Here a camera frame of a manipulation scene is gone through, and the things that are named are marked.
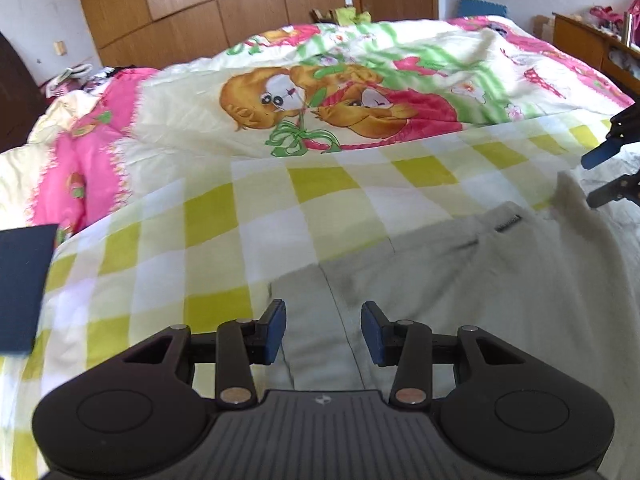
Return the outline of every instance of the logo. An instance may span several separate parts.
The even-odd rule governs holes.
[[[321,395],[319,397],[316,397],[314,400],[315,400],[315,402],[317,402],[321,406],[324,406],[324,405],[328,404],[329,402],[331,402],[331,397],[329,397],[328,395]]]

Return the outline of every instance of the wall outlet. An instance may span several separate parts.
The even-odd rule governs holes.
[[[56,51],[58,56],[66,56],[66,45],[64,41],[56,41],[53,44],[53,50]]]

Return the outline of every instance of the checkered bed sheet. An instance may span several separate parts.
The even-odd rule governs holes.
[[[46,470],[31,415],[53,388],[175,323],[258,316],[268,284],[427,224],[511,200],[544,209],[558,171],[604,139],[585,111],[354,152],[221,159],[59,247],[28,359],[0,358],[0,476]],[[195,386],[212,393],[212,374]]]

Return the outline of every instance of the metal cylinder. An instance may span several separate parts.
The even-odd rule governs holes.
[[[622,43],[631,46],[634,42],[634,16],[630,12],[625,12],[625,24],[622,29]]]

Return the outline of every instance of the metal pin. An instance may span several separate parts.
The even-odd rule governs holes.
[[[403,404],[420,404],[427,398],[427,394],[418,388],[402,388],[396,392],[396,400]]]
[[[251,392],[246,388],[227,388],[220,393],[220,399],[227,404],[242,404],[251,400]]]

